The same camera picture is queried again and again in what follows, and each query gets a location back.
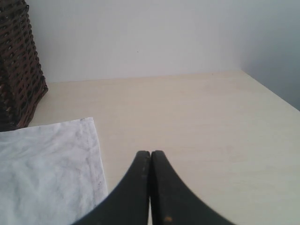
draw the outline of dark brown wicker basket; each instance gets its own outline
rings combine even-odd
[[[48,91],[24,0],[0,0],[0,131],[28,126]]]

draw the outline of table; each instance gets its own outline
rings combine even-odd
[[[48,86],[31,126],[93,117],[109,190],[138,150],[163,150],[232,222],[300,223],[300,113],[244,72]]]

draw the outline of white wall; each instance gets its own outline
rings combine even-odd
[[[300,108],[299,0],[27,3],[48,82],[241,68]]]

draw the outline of wicker basket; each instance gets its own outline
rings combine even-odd
[[[0,131],[28,126],[48,91],[24,0],[0,0]]]

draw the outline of white napkin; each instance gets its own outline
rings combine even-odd
[[[69,225],[106,196],[92,118],[0,133],[0,225]]]

